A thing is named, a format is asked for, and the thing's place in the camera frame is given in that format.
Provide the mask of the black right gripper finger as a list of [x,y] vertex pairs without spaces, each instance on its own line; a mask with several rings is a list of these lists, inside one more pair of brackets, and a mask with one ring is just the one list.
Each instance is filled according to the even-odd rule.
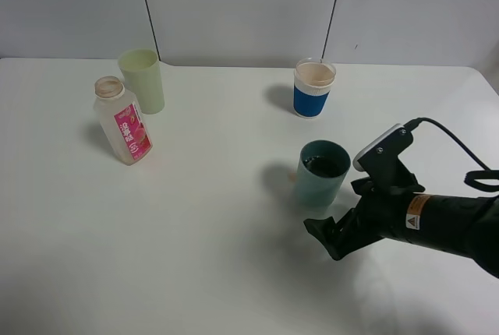
[[339,261],[348,254],[380,241],[380,236],[360,224],[359,211],[349,210],[338,222],[333,217],[323,220],[305,219],[306,231]]
[[377,191],[371,177],[356,179],[351,182],[351,185],[356,195],[371,195]]

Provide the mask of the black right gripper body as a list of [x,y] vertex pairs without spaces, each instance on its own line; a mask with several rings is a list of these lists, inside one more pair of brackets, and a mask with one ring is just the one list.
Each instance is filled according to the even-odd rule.
[[377,190],[371,195],[359,196],[355,210],[359,211],[362,226],[380,236],[380,239],[408,241],[405,236],[405,218],[409,202],[413,198],[412,192],[392,195]]

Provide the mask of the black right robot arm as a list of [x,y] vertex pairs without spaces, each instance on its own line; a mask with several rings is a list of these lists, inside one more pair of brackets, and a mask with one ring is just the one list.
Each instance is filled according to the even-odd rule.
[[368,179],[352,183],[360,199],[340,220],[306,219],[307,232],[332,259],[384,238],[474,260],[498,275],[498,198],[390,194]]

